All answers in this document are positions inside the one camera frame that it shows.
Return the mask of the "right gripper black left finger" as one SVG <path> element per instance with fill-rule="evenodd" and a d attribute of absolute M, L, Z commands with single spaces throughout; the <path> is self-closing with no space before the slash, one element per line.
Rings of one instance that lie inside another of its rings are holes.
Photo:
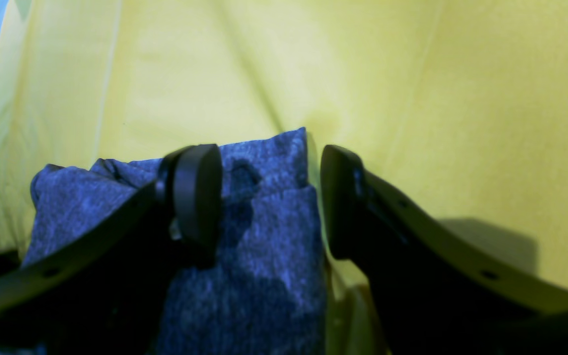
<path fill-rule="evenodd" d="M 74 243 L 0 276 L 0 355 L 142 355 L 180 268 L 214 265 L 223 168 L 187 146 Z"/>

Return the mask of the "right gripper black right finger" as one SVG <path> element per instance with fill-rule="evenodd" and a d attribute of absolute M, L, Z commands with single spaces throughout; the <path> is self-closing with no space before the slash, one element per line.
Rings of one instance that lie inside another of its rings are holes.
<path fill-rule="evenodd" d="M 568 355 L 568 290 L 470 245 L 351 150 L 323 148 L 329 251 L 366 277 L 394 355 Z"/>

